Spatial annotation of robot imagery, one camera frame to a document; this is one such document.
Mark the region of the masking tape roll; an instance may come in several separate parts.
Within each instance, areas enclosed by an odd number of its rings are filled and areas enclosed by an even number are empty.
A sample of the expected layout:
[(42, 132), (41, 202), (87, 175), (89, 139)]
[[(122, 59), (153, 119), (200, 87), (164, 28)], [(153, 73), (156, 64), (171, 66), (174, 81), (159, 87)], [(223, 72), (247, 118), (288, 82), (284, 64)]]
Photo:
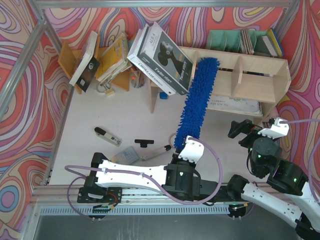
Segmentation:
[(172, 133), (168, 138), (168, 144), (171, 146), (171, 148), (175, 148), (175, 137), (177, 133)]

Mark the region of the blue microfiber duster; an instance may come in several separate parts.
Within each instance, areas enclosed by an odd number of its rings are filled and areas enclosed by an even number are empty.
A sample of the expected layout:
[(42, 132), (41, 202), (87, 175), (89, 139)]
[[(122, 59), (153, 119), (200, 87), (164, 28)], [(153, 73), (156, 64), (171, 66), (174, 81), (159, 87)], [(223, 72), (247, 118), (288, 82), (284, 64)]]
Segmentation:
[(177, 150), (183, 148), (187, 136), (200, 137), (219, 66), (219, 60), (214, 57), (202, 58), (197, 63), (174, 140)]

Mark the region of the black T-shaped plastic part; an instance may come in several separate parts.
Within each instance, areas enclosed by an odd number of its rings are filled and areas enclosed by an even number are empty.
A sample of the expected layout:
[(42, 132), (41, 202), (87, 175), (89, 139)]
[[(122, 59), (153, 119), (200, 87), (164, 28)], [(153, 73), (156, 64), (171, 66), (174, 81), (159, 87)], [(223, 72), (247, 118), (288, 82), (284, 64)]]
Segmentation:
[(152, 139), (135, 139), (134, 142), (136, 144), (139, 144), (139, 146), (141, 148), (147, 148), (148, 145), (153, 145), (154, 144), (154, 140), (152, 140)]

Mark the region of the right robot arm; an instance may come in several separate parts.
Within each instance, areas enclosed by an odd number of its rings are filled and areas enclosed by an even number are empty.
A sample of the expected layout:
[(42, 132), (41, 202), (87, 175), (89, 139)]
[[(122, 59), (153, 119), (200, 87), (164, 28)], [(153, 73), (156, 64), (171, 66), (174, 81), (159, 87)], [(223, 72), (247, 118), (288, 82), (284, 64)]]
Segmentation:
[(311, 177), (295, 163), (283, 159), (282, 148), (276, 144), (276, 140), (288, 132), (288, 121), (280, 117), (271, 118), (265, 128), (246, 119), (232, 121), (228, 137), (233, 139), (240, 133), (246, 135), (238, 143), (248, 150), (250, 173), (259, 179), (266, 178), (272, 189), (284, 194), (293, 204), (261, 190), (238, 174), (229, 180), (227, 193), (233, 200), (241, 198), (278, 216), (303, 240), (318, 240), (320, 205), (317, 195), (311, 191)]

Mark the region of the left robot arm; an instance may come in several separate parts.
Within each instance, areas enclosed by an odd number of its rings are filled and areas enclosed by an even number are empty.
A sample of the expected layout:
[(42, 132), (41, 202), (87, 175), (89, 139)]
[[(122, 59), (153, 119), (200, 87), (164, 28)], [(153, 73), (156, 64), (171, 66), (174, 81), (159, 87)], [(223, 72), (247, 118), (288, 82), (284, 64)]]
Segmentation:
[[(218, 182), (203, 180), (196, 170), (205, 149), (216, 159)], [(222, 185), (222, 178), (223, 168), (217, 153), (205, 142), (189, 135), (182, 151), (173, 154), (172, 161), (167, 165), (124, 165), (96, 152), (81, 190), (93, 200), (102, 200), (108, 195), (108, 188), (141, 188), (164, 194), (179, 204), (201, 205), (214, 200)]]

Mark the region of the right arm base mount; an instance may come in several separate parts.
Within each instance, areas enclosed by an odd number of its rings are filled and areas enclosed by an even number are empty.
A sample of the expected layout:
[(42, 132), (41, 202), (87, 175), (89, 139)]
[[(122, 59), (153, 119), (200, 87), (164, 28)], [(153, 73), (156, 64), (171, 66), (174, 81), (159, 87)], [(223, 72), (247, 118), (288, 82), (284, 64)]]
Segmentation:
[(218, 193), (208, 203), (216, 202), (244, 202), (239, 189), (233, 189), (227, 186), (221, 186)]

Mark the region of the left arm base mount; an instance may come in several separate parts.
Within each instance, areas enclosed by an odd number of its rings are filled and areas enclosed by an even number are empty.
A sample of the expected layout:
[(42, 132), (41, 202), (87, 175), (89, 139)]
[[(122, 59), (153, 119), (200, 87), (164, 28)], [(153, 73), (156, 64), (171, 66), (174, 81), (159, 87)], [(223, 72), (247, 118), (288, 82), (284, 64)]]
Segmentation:
[(91, 203), (91, 204), (113, 204), (121, 203), (122, 201), (121, 187), (81, 187), (78, 192), (77, 203)]

